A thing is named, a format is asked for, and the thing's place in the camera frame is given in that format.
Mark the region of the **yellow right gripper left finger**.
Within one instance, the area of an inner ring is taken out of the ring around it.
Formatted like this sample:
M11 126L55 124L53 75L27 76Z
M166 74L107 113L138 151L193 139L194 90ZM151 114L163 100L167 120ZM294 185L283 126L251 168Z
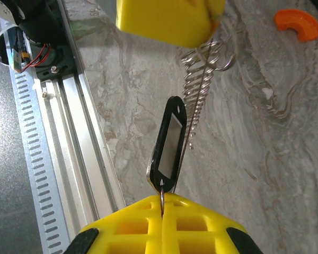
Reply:
M82 228L65 253L161 253L160 197L152 195Z

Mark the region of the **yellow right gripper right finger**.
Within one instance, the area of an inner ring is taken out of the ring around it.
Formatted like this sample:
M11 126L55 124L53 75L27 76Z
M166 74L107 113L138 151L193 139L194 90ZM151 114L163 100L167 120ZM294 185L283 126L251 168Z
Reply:
M182 196L166 193L162 253L262 253L238 222Z

